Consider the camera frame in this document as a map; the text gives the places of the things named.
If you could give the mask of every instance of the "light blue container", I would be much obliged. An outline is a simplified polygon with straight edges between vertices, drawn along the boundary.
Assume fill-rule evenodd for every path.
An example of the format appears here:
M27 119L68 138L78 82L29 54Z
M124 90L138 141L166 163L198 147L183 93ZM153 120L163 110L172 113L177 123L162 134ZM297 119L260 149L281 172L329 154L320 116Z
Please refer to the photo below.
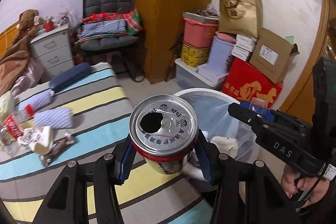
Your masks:
M220 40L214 36L210 56L207 63L207 69L219 73L227 73L228 65L231 62L231 52L235 44Z

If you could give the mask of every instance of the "red gift box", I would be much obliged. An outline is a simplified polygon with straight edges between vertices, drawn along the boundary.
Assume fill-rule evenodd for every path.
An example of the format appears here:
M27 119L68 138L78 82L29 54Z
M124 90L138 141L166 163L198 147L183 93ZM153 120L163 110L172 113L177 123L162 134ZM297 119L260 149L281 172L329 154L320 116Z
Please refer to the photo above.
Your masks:
M268 107L271 107L282 87L283 82L274 84L250 63L235 58L222 87L222 92L240 102L250 102L253 97L257 97L268 101Z

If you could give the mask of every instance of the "blue stripe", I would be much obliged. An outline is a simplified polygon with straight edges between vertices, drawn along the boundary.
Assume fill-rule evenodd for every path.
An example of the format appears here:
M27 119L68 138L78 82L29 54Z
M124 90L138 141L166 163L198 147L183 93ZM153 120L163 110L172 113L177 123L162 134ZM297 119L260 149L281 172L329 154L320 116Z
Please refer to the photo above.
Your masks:
M171 224L208 224L211 218L212 207L202 200L183 215L170 221Z
M50 166L67 162L73 158L97 150L127 137L129 117L105 124L76 137L77 143L64 151ZM22 158L10 161L0 166L0 180L23 176L38 170L43 166L38 154L32 153Z
M107 78L107 77L110 77L110 76L115 76L115 73L112 69L106 69L106 70L102 70L102 71L97 71L91 75L88 75L87 77L79 80L78 82L74 83L73 85L70 85L69 87L67 87L66 89L56 93L56 94L60 94L60 93L63 93L63 92L66 92L70 89L74 89L74 88L77 88L79 86L82 86L82 85L86 85L86 84L89 84L91 82L94 82L94 81L98 81L98 80L102 80L104 78ZM22 102L20 102L16 107L15 109L23 109L26 105L25 105L25 101L26 100L23 100Z

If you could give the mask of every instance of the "brown paper bag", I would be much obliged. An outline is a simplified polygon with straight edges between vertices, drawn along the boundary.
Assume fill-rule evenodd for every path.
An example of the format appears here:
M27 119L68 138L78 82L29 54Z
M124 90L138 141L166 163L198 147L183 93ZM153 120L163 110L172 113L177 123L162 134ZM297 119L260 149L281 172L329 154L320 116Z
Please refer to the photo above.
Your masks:
M259 37L263 28L263 3L261 0L219 1L219 32Z

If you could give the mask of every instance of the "pink bin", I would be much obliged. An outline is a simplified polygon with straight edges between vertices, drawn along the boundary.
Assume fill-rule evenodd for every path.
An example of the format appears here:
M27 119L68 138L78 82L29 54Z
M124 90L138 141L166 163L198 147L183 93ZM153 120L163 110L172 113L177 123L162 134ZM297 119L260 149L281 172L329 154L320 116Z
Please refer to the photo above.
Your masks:
M218 24L201 23L193 19L183 18L185 20L184 41L197 47L210 47Z

